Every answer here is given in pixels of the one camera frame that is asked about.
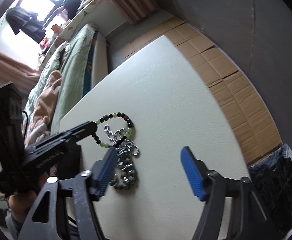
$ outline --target metal screw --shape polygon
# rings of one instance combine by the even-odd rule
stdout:
[[[250,183],[250,179],[248,177],[242,177],[241,181],[245,183]]]
[[[82,171],[82,172],[80,173],[80,175],[81,175],[82,177],[88,177],[88,176],[90,176],[91,174],[92,174],[92,171],[90,171],[90,170]]]
[[[55,183],[55,182],[57,182],[58,181],[58,178],[57,177],[49,177],[48,179],[47,179],[47,182],[48,183]]]
[[[217,171],[208,171],[207,175],[212,176],[212,177],[216,177],[216,176],[218,176],[218,172]]]

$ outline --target black clothing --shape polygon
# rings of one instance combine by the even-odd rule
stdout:
[[[76,16],[76,12],[82,0],[64,0],[62,6],[68,12],[68,19],[72,20]]]
[[[38,13],[27,11],[19,6],[8,9],[6,20],[15,35],[23,31],[37,43],[45,37],[46,31],[42,22],[37,20]]]
[[[280,154],[277,162],[274,158],[257,169],[249,167],[249,173],[282,239],[292,228],[292,161]]]

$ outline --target bed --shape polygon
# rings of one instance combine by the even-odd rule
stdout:
[[[23,122],[26,146],[40,140],[40,137],[58,133],[60,120],[108,75],[105,36],[123,22],[125,19],[109,0],[87,0],[76,17],[58,35],[39,66],[41,76],[25,106],[29,117],[28,126],[26,117]],[[47,86],[55,71],[59,71],[62,77],[51,111],[50,106],[47,107],[41,99],[47,90],[52,91]],[[40,121],[40,126],[34,121],[34,118],[41,118],[37,114],[39,103],[45,108],[45,114],[41,110],[41,115],[46,118]]]

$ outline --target gray wall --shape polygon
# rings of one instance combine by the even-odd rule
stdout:
[[[242,69],[292,148],[292,12],[282,0],[156,0]]]

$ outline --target beaded bracelet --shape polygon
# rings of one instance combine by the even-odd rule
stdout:
[[[127,124],[128,124],[127,132],[114,145],[109,145],[108,143],[103,143],[101,140],[99,140],[99,137],[97,136],[97,134],[94,134],[93,137],[94,137],[96,143],[99,144],[101,147],[109,148],[109,147],[114,146],[115,148],[118,148],[123,143],[123,141],[125,139],[129,138],[133,134],[134,124],[133,124],[132,120],[127,115],[122,114],[121,112],[114,113],[114,114],[108,114],[108,115],[106,114],[102,118],[97,120],[96,124],[99,125],[99,124],[103,123],[104,121],[108,121],[109,119],[116,118],[116,117],[121,117],[127,122]]]

